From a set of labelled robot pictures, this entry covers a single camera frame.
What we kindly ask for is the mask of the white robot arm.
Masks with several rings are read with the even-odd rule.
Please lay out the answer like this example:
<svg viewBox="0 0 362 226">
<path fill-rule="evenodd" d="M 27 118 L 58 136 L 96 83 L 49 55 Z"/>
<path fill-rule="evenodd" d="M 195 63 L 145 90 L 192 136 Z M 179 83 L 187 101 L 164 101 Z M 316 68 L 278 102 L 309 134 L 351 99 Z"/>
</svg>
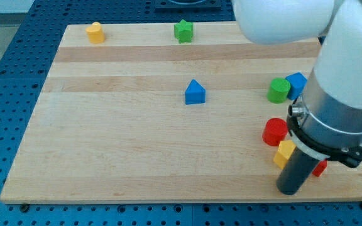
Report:
<svg viewBox="0 0 362 226">
<path fill-rule="evenodd" d="M 362 1 L 233 1 L 256 44 L 324 36 L 303 92 L 288 110 L 289 133 L 305 154 L 350 168 L 362 162 Z"/>
</svg>

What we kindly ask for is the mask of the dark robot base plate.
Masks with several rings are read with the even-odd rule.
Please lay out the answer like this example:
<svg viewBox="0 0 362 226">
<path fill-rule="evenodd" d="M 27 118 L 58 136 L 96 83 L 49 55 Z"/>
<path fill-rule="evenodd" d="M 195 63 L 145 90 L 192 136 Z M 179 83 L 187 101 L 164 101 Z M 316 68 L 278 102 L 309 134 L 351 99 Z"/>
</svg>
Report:
<svg viewBox="0 0 362 226">
<path fill-rule="evenodd" d="M 221 9 L 221 0 L 154 0 L 156 11 Z"/>
</svg>

